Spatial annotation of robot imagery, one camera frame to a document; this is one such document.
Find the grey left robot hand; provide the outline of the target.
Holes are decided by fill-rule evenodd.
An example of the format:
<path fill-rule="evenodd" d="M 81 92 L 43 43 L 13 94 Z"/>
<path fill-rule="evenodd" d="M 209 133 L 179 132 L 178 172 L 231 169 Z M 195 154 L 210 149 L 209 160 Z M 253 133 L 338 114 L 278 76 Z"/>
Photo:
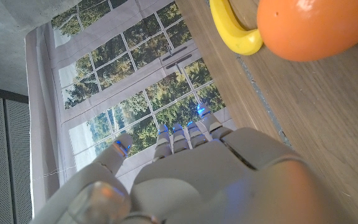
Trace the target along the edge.
<path fill-rule="evenodd" d="M 161 125 L 152 162 L 125 189 L 116 178 L 124 133 L 60 187 L 34 223 L 351 223 L 352 217 L 287 145 L 224 127 L 209 108 L 195 123 Z"/>

